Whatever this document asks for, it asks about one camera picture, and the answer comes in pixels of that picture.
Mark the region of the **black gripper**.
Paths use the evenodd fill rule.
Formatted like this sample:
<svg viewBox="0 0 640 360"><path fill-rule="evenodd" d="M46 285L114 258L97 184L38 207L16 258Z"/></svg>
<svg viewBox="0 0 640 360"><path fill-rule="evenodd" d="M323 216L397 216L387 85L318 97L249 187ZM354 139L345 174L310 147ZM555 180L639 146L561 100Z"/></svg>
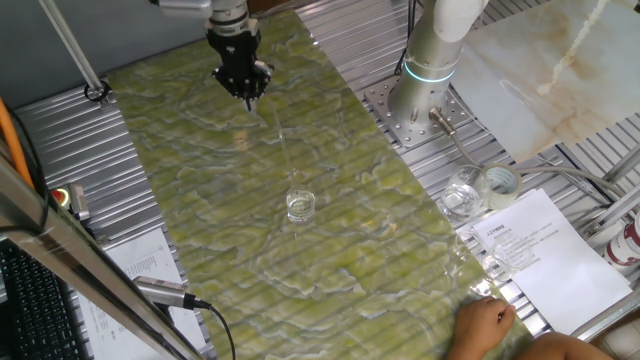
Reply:
<svg viewBox="0 0 640 360"><path fill-rule="evenodd" d="M209 45L220 55L222 64L212 71L212 76L247 111L256 111L258 101L266 91L273 67L257 60L261 35L244 31L233 36L221 36L207 31Z"/></svg>

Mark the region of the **person hand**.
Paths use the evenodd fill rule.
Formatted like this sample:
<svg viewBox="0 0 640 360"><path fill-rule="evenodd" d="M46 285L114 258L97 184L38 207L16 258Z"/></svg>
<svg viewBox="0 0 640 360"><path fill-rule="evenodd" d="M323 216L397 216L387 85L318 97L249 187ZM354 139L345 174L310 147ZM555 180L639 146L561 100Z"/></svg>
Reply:
<svg viewBox="0 0 640 360"><path fill-rule="evenodd" d="M464 306L456 317L446 360L482 360L506 337L515 310L502 299L485 297Z"/></svg>

